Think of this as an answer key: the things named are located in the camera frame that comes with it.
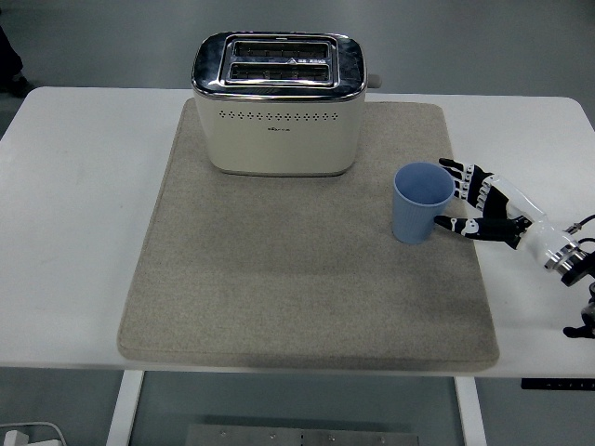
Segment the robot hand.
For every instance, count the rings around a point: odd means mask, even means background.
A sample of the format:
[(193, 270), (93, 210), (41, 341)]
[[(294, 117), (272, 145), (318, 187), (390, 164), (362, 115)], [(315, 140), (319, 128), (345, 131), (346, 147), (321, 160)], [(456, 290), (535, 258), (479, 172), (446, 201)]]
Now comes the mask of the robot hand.
[(476, 164), (441, 158), (439, 165), (454, 179), (454, 195), (480, 211), (474, 218), (436, 216), (434, 222), (463, 237), (526, 249), (543, 265), (572, 242), (553, 228), (546, 213), (504, 177)]

